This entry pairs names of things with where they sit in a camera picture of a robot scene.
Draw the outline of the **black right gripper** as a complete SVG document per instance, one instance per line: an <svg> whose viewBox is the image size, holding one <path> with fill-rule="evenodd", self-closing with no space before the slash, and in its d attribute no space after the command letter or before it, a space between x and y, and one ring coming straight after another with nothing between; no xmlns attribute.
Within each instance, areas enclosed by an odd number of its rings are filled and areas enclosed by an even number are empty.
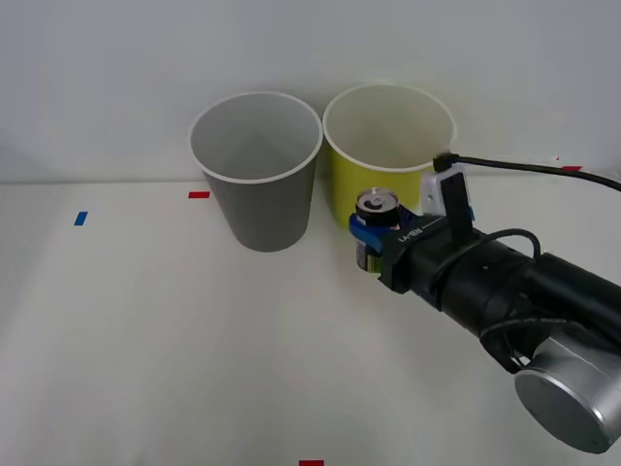
<svg viewBox="0 0 621 466"><path fill-rule="evenodd" d="M393 229L392 214L352 214L349 232L355 239L356 256L382 258L379 280L391 291L409 291L432 307L439 305L438 291L431 280L444 261L465 245L483 236L479 230L454 242L444 216L418 216L405 206L398 207L400 230Z"/></svg>

